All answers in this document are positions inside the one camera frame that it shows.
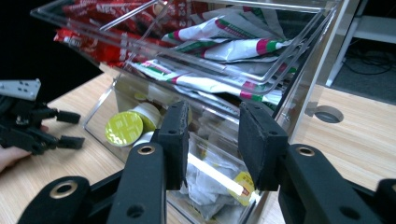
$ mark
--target white packet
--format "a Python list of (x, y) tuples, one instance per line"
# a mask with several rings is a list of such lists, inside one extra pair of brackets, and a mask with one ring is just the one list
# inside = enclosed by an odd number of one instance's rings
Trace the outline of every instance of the white packet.
[(273, 34), (255, 26), (241, 15), (231, 13), (167, 34), (163, 37), (162, 41), (174, 42), (175, 40), (187, 41), (202, 38), (251, 39), (272, 37), (274, 37)]
[(215, 17), (232, 13), (242, 14), (248, 21), (252, 22), (256, 26), (273, 33), (279, 38), (286, 38), (283, 34), (283, 28), (280, 25), (276, 10), (274, 9), (233, 6), (219, 8), (200, 14), (192, 14), (191, 19), (196, 24), (199, 24), (205, 21), (209, 21)]
[[(227, 66), (235, 70), (240, 70), (243, 72), (247, 72), (253, 75), (257, 75), (258, 77), (264, 76), (268, 70), (274, 65), (274, 63), (254, 63), (254, 62), (242, 62), (242, 63), (229, 63)], [(277, 72), (283, 72), (288, 65), (286, 63), (282, 63), (278, 68)], [(289, 69), (288, 73), (295, 73), (296, 68), (292, 67)]]
[(277, 105), (280, 102), (282, 91), (273, 90), (265, 95), (252, 94), (243, 89), (260, 90), (265, 91), (274, 84), (268, 85), (257, 85), (248, 82), (242, 77), (226, 77), (216, 76), (219, 80), (223, 80), (226, 83), (222, 83), (218, 80), (209, 77), (200, 77), (189, 71), (174, 67), (170, 64), (160, 63), (158, 60), (150, 60), (144, 63), (129, 63), (132, 67), (145, 73), (149, 77), (153, 77), (160, 81), (171, 82), (180, 86), (189, 87), (198, 91), (205, 91), (210, 93), (227, 92), (231, 95), (250, 99), (258, 102), (268, 102)]
[(275, 39), (233, 40), (205, 50), (201, 57), (222, 62), (254, 58), (287, 47), (291, 42)]
[(221, 43), (230, 41), (230, 39), (225, 38), (217, 38), (217, 39), (200, 39), (200, 40), (188, 40), (186, 42), (181, 43), (180, 45), (172, 48), (179, 52), (186, 53), (201, 53), (205, 49), (213, 48), (216, 45)]
[(206, 93), (206, 92), (201, 92), (201, 91), (196, 91), (187, 87), (182, 87), (182, 86), (175, 86), (175, 90), (178, 92), (188, 95), (191, 98), (194, 99), (199, 99), (201, 101), (204, 101), (206, 104), (212, 105), (214, 107), (220, 108), (221, 110), (227, 111), (228, 113), (239, 116), (239, 109), (235, 105), (232, 105), (231, 103), (227, 102), (226, 100), (223, 100), (222, 98)]

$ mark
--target red wrapper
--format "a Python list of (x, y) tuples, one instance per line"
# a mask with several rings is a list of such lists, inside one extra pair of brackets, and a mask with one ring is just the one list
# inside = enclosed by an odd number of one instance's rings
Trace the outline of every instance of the red wrapper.
[[(189, 19), (192, 14), (208, 11), (207, 3), (203, 2), (192, 2), (191, 0), (174, 0), (172, 3), (166, 4), (169, 5), (166, 9), (166, 17), (175, 20)], [(164, 4), (155, 4), (152, 7), (149, 7), (147, 12), (156, 17), (160, 15), (164, 7)]]
[[(112, 33), (118, 34), (120, 36), (125, 36), (133, 39), (140, 39), (140, 35), (134, 35), (127, 32), (119, 31), (116, 29), (111, 30)], [(87, 37), (85, 35), (80, 35), (74, 31), (68, 29), (60, 29), (57, 31), (57, 35), (54, 37), (54, 41), (66, 43), (68, 45), (79, 48), (82, 52), (88, 54), (94, 58), (97, 62), (103, 63), (118, 63), (124, 62), (134, 54), (126, 49), (129, 47), (130, 43), (128, 41), (114, 39), (114, 42), (120, 41), (120, 47), (115, 45), (110, 45), (95, 38)], [(173, 47), (168, 43), (162, 42), (161, 40), (146, 38), (145, 41), (153, 43), (162, 47)], [(146, 57), (140, 55), (134, 55), (136, 59), (147, 59)]]
[[(155, 18), (149, 14), (147, 11), (142, 11), (136, 14), (136, 19), (141, 26), (143, 26), (146, 30), (150, 27), (152, 23), (154, 23)], [(159, 23), (155, 23), (151, 29), (151, 34), (155, 37), (161, 38), (166, 34), (163, 30), (163, 27)]]
[[(96, 4), (89, 6), (88, 17), (99, 21), (102, 24), (107, 24), (114, 21), (116, 18), (140, 7), (142, 4)], [(134, 34), (141, 35), (142, 31), (138, 28), (134, 18), (127, 19), (116, 26), (116, 28), (128, 31)]]
[(67, 18), (75, 21), (82, 21), (84, 23), (90, 23), (87, 6), (88, 5), (85, 4), (64, 6), (63, 11)]
[(146, 0), (75, 0), (75, 5), (78, 4), (98, 4), (98, 3), (137, 3), (147, 2)]

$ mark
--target round hole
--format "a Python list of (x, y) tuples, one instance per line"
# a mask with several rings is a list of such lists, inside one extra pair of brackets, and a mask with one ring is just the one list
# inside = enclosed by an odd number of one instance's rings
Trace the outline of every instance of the round hole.
[(137, 150), (140, 155), (149, 155), (155, 151), (155, 147), (144, 146)]
[(62, 199), (71, 195), (77, 189), (77, 182), (73, 180), (66, 180), (62, 183), (57, 184), (49, 193), (49, 196), (53, 199)]
[(56, 192), (58, 192), (58, 193), (65, 193), (65, 192), (67, 192), (68, 190), (70, 190), (72, 187), (70, 186), (70, 185), (63, 185), (63, 186), (60, 186), (57, 190), (56, 190)]
[(349, 218), (352, 218), (355, 220), (358, 220), (359, 218), (361, 218), (361, 215), (359, 215), (359, 213), (357, 211), (355, 211), (353, 208), (341, 206), (340, 211), (346, 217), (349, 217)]
[(314, 115), (326, 123), (339, 123), (344, 119), (341, 111), (329, 105), (318, 106)]
[(126, 215), (131, 218), (141, 217), (143, 213), (145, 213), (145, 208), (140, 204), (134, 204), (126, 211)]
[(314, 156), (315, 152), (307, 147), (298, 147), (297, 151), (303, 156)]

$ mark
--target clear plastic bin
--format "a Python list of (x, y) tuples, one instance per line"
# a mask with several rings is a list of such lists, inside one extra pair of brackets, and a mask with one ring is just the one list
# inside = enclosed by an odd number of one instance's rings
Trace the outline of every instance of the clear plastic bin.
[[(105, 129), (110, 118), (138, 105), (151, 104), (160, 111), (157, 128), (161, 128), (167, 107), (181, 100), (187, 101), (190, 105), (189, 187), (168, 191), (167, 200), (193, 223), (247, 221), (262, 192), (254, 190), (247, 167), (237, 150), (237, 115), (227, 114), (224, 110), (219, 112), (219, 108), (180, 94), (173, 88), (159, 86), (139, 76), (121, 75), (84, 121), (84, 128), (126, 162), (134, 144), (117, 147), (107, 141)], [(238, 196), (233, 192), (235, 188), (242, 190)]]
[(128, 71), (158, 60), (244, 96), (268, 94), (302, 66), (337, 2), (58, 0), (32, 15), (76, 32), (63, 42), (99, 63)]

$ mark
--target floor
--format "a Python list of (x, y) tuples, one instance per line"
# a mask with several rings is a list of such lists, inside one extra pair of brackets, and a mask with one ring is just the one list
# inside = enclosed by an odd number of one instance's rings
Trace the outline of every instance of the floor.
[(396, 45), (354, 42), (331, 88), (396, 105)]

